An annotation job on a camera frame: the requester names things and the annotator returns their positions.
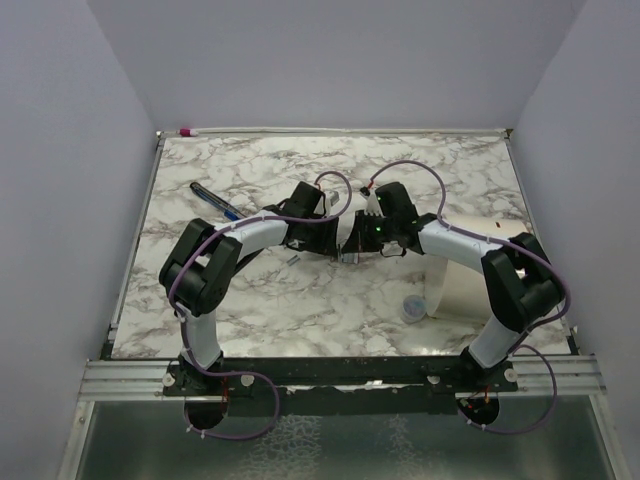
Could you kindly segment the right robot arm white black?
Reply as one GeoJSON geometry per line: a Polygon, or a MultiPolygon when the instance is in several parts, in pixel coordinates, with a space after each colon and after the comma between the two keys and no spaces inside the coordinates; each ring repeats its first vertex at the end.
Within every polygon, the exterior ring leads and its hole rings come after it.
{"type": "Polygon", "coordinates": [[[377,188],[368,198],[378,202],[381,212],[355,212],[341,254],[380,252],[395,242],[404,252],[443,257],[483,275],[491,316],[461,353],[459,367],[467,389],[483,390],[526,329],[566,297],[541,245],[529,233],[507,240],[488,238],[446,224],[433,213],[420,215],[399,182],[377,188]]]}

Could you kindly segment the black stapler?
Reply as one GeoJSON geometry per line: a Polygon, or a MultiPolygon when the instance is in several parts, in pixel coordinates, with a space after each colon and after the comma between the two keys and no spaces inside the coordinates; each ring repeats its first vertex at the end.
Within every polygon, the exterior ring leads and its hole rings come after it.
{"type": "Polygon", "coordinates": [[[241,270],[243,270],[249,263],[251,263],[256,257],[258,257],[262,253],[262,249],[259,249],[251,254],[244,256],[242,259],[238,261],[236,264],[234,274],[238,274],[241,270]]]}

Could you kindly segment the staple box tray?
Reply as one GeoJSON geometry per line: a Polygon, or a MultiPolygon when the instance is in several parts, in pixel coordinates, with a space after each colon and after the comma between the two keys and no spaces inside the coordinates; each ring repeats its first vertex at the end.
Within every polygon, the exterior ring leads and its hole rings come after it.
{"type": "Polygon", "coordinates": [[[358,252],[340,252],[338,260],[344,264],[358,264],[359,253],[358,252]]]}

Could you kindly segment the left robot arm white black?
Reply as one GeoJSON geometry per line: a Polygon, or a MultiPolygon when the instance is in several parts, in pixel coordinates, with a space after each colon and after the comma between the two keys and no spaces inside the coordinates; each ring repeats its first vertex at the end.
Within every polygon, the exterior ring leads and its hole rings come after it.
{"type": "Polygon", "coordinates": [[[195,392],[210,394],[220,385],[216,309],[233,277],[270,247],[336,255],[339,218],[331,207],[318,186],[300,182],[288,198],[254,215],[219,226],[201,218],[187,224],[159,272],[159,283],[180,322],[181,357],[191,364],[186,382],[195,392]]]}

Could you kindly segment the blue stapler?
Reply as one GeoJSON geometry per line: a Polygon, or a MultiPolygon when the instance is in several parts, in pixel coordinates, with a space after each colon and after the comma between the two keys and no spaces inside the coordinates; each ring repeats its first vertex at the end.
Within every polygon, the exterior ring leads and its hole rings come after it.
{"type": "Polygon", "coordinates": [[[214,194],[210,190],[206,189],[200,183],[192,182],[189,185],[189,188],[198,198],[221,212],[226,219],[230,221],[237,221],[246,217],[246,215],[238,208],[234,207],[229,202],[214,194]]]}

